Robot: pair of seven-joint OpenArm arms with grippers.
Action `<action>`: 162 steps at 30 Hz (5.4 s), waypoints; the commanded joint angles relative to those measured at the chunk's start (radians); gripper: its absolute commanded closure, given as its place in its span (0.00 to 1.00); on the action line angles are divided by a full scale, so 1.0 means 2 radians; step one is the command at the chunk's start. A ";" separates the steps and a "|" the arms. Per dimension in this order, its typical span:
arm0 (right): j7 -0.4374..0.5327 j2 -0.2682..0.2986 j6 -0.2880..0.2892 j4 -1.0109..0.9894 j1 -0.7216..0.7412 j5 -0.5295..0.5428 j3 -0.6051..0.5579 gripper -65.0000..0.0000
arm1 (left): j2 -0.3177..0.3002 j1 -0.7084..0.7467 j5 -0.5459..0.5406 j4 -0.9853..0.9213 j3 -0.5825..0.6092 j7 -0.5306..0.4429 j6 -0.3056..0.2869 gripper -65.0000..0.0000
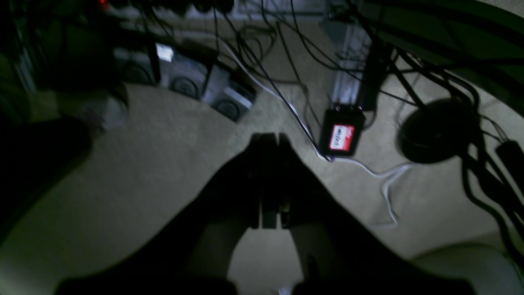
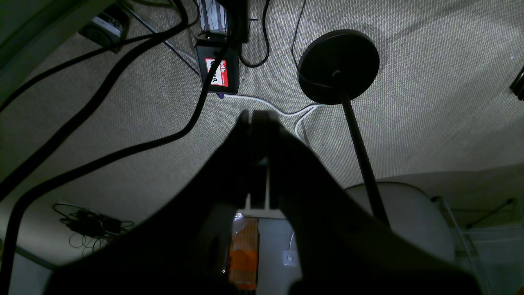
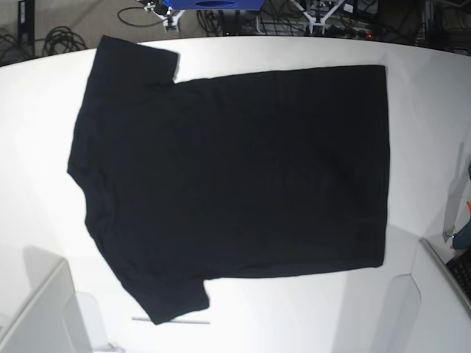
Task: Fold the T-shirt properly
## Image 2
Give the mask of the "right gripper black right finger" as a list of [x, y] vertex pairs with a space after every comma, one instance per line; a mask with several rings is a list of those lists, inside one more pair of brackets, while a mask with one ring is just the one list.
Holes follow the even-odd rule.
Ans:
[[296, 233], [302, 263], [391, 263], [393, 233], [352, 200], [317, 156], [271, 111], [253, 112], [253, 144], [267, 157], [270, 206]]

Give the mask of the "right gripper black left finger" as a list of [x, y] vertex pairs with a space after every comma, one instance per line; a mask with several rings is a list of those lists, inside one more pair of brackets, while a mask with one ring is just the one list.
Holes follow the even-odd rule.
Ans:
[[137, 263], [222, 263], [233, 217], [246, 203], [251, 152], [249, 112], [169, 203], [135, 230]]

